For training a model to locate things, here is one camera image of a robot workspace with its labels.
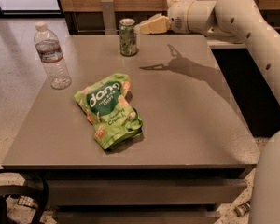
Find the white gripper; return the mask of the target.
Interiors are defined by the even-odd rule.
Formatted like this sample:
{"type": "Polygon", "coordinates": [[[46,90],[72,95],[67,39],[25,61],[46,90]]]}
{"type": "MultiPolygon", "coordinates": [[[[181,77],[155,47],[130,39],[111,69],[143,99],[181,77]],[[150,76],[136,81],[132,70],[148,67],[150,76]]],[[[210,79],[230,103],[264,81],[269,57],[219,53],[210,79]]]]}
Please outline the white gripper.
{"type": "Polygon", "coordinates": [[[138,25],[138,34],[162,34],[170,29],[175,33],[187,34],[188,13],[195,0],[167,0],[167,17],[161,13],[155,14],[138,25]]]}

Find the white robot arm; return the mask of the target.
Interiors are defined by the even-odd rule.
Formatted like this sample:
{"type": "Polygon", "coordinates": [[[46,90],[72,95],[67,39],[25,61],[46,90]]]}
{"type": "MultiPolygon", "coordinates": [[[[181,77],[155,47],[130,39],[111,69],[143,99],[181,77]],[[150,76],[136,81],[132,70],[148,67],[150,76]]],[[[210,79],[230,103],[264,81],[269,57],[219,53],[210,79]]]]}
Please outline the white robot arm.
{"type": "MultiPolygon", "coordinates": [[[[167,0],[167,14],[136,25],[139,35],[197,32],[245,45],[280,105],[280,34],[254,0],[167,0]]],[[[249,224],[280,224],[280,131],[262,149],[254,177],[249,224]]]]}

